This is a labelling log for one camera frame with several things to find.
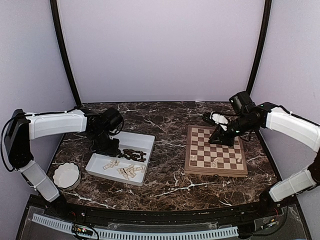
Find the white plastic tray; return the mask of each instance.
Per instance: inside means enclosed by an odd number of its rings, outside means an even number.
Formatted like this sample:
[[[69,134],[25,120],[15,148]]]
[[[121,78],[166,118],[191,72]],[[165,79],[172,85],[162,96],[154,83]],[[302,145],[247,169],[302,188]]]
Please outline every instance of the white plastic tray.
[[[127,160],[125,158],[111,157],[94,153],[90,158],[90,161],[88,162],[87,166],[85,167],[85,170],[90,175],[94,175],[104,179],[109,179],[125,184],[142,186],[146,176],[151,153],[154,148],[155,136],[131,132],[120,132],[118,135],[115,136],[115,138],[120,140],[119,149],[121,151],[123,149],[133,149],[137,151],[143,151],[144,153],[146,153],[146,155],[144,156],[144,158],[146,159],[145,162],[138,162],[133,160]],[[118,166],[114,166],[112,168],[110,167],[104,170],[103,167],[106,164],[109,164],[111,160],[119,161]],[[134,178],[128,176],[129,180],[127,180],[124,176],[119,174],[117,169],[126,168],[130,165],[134,165],[135,168],[145,165],[145,170],[143,173],[141,171],[136,171],[136,176]]]

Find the wooden chessboard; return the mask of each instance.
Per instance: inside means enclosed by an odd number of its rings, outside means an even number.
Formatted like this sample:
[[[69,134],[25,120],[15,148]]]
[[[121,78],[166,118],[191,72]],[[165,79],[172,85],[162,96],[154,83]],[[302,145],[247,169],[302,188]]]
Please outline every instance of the wooden chessboard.
[[[245,177],[248,175],[242,140],[236,137],[234,146],[209,144],[213,127],[188,126],[184,170],[188,174]]]

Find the small white bowl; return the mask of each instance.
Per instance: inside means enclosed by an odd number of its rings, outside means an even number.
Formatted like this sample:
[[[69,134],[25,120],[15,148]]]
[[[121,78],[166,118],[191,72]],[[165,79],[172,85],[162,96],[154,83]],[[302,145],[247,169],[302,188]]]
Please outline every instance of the small white bowl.
[[[80,180],[79,167],[74,163],[66,162],[54,171],[53,182],[60,189],[73,190],[79,185]]]

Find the brown marble surface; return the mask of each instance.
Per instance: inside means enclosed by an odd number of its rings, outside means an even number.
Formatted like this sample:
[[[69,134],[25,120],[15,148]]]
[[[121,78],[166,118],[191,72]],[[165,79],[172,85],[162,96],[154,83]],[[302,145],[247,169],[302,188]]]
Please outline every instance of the brown marble surface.
[[[235,206],[257,202],[259,194],[276,182],[276,176],[255,134],[244,142],[248,176],[206,176],[184,172],[188,125],[208,126],[201,115],[217,111],[232,113],[226,102],[133,102],[91,103],[85,107],[100,113],[109,107],[124,117],[123,131],[155,136],[155,144],[143,186],[134,186],[89,175],[85,168],[92,153],[91,142],[80,133],[66,134],[48,171],[59,165],[79,166],[82,180],[64,191],[70,203],[86,206],[138,210],[183,211]]]

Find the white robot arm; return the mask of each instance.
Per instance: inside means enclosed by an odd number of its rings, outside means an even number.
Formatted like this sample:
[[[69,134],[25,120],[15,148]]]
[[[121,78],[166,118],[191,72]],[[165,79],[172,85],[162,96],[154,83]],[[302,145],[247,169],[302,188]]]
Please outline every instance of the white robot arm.
[[[98,114],[86,108],[73,109],[63,112],[24,113],[22,109],[14,111],[4,136],[4,145],[8,160],[13,170],[19,171],[29,184],[37,190],[45,200],[56,206],[57,214],[65,215],[65,198],[61,195],[55,184],[34,161],[30,151],[30,140],[40,137],[86,132],[87,137],[93,140],[93,152],[116,156],[119,151],[119,140],[111,139],[121,131],[124,119],[114,108]],[[3,133],[1,135],[1,156],[3,159]]]
[[[320,127],[317,123],[270,102],[255,105],[245,91],[237,93],[229,101],[239,117],[224,126],[218,123],[216,131],[210,136],[209,143],[232,146],[236,136],[262,127],[296,139],[318,153],[312,164],[263,192],[260,195],[260,201],[280,202],[320,184]],[[205,113],[203,120],[215,125],[216,121],[212,119],[212,115],[212,113]]]

